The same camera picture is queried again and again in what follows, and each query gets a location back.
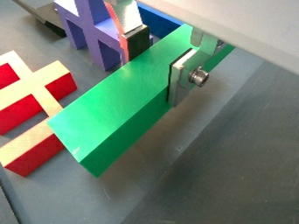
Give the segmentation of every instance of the toy block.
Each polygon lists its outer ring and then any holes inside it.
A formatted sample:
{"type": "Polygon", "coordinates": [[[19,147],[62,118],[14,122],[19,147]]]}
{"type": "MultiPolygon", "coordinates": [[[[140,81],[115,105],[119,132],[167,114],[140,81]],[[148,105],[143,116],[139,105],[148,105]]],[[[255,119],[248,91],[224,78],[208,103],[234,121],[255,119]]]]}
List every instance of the toy block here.
{"type": "MultiPolygon", "coordinates": [[[[192,48],[191,33],[187,24],[176,29],[48,121],[95,177],[172,108],[167,101],[170,65],[192,48]]],[[[223,48],[206,63],[206,71],[232,49],[230,45],[223,48]]]]}
{"type": "Polygon", "coordinates": [[[151,28],[151,33],[159,39],[163,39],[183,25],[182,21],[146,6],[143,3],[138,3],[138,8],[144,24],[151,28]]]}
{"type": "MultiPolygon", "coordinates": [[[[34,73],[18,54],[10,52],[0,56],[0,65],[3,135],[43,110],[48,117],[55,116],[62,111],[58,100],[78,87],[71,72],[59,61],[34,73]]],[[[22,176],[28,175],[64,148],[47,126],[48,119],[0,148],[4,168],[22,176]]]]}
{"type": "Polygon", "coordinates": [[[104,70],[108,70],[120,60],[126,64],[118,29],[103,1],[56,0],[55,3],[72,46],[80,49],[88,45],[94,62],[104,70]]]}

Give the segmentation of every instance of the green rectangular block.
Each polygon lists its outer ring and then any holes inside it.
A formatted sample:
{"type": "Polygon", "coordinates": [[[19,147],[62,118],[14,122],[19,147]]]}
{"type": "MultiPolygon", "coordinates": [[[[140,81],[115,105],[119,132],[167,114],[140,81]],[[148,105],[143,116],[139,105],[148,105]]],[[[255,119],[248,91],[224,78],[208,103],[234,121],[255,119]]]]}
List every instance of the green rectangular block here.
{"type": "MultiPolygon", "coordinates": [[[[112,73],[50,121],[71,155],[94,176],[118,160],[171,109],[170,65],[192,47],[186,24],[112,73]]],[[[234,47],[207,62],[210,71],[234,47]]]]}

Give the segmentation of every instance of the red block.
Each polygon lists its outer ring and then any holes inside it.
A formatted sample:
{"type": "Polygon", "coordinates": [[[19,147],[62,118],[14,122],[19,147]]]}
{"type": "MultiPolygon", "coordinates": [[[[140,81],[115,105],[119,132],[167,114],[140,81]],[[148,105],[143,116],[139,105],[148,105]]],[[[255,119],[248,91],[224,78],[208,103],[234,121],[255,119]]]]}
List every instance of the red block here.
{"type": "MultiPolygon", "coordinates": [[[[48,117],[55,116],[62,111],[58,100],[76,89],[71,72],[59,61],[34,73],[15,52],[0,56],[0,134],[43,110],[48,117]]],[[[0,148],[3,166],[22,176],[64,149],[48,119],[0,148]]]]}

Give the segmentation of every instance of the wooden block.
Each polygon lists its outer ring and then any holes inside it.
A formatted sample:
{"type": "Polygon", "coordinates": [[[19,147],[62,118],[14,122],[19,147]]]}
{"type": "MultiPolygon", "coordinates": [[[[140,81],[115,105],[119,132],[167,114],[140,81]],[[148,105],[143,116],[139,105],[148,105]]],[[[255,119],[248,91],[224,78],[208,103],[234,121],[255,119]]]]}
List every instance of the wooden block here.
{"type": "MultiPolygon", "coordinates": [[[[6,72],[0,89],[2,135],[43,110],[48,117],[55,116],[62,111],[58,100],[78,88],[71,72],[59,61],[34,73],[18,54],[10,52],[0,56],[0,75],[6,72]]],[[[47,126],[48,119],[0,148],[4,168],[22,176],[64,148],[47,126]]]]}
{"type": "MultiPolygon", "coordinates": [[[[122,60],[127,63],[120,48],[118,28],[108,15],[107,7],[99,0],[56,0],[60,21],[72,46],[80,49],[88,46],[95,64],[108,70],[122,60]]],[[[182,23],[144,5],[139,5],[140,16],[150,24],[152,34],[163,38],[182,23]]]]}
{"type": "Polygon", "coordinates": [[[150,27],[151,33],[159,39],[163,39],[183,25],[182,21],[167,16],[159,10],[152,9],[143,3],[138,3],[138,8],[144,24],[150,27]]]}
{"type": "Polygon", "coordinates": [[[103,70],[108,70],[120,59],[126,64],[118,29],[103,1],[56,0],[55,3],[72,46],[76,49],[88,46],[94,62],[103,70]]]}
{"type": "MultiPolygon", "coordinates": [[[[48,121],[70,153],[96,177],[172,107],[170,65],[192,47],[191,33],[183,25],[48,121]]],[[[228,45],[211,58],[207,71],[232,49],[228,45]]]]}

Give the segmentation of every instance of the purple toy block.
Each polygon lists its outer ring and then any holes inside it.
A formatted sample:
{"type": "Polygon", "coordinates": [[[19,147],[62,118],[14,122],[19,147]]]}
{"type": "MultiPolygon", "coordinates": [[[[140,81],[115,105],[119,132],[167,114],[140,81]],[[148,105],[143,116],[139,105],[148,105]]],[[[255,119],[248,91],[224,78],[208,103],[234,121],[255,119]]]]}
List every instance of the purple toy block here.
{"type": "Polygon", "coordinates": [[[94,62],[107,71],[122,60],[118,28],[103,0],[56,0],[56,9],[70,42],[76,49],[88,45],[94,62]]]}

